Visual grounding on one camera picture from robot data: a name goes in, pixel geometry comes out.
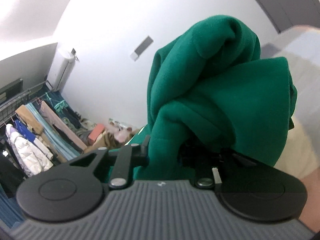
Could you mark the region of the person's right hand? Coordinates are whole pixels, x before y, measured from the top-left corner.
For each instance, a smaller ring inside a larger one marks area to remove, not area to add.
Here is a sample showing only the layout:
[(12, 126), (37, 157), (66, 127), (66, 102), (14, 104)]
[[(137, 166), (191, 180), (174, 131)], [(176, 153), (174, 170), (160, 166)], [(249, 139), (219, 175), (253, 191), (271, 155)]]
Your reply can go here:
[(315, 169), (305, 178), (301, 179), (301, 182), (306, 187), (308, 199), (304, 206), (304, 209), (299, 217), (308, 228), (314, 232), (319, 231), (319, 168)]

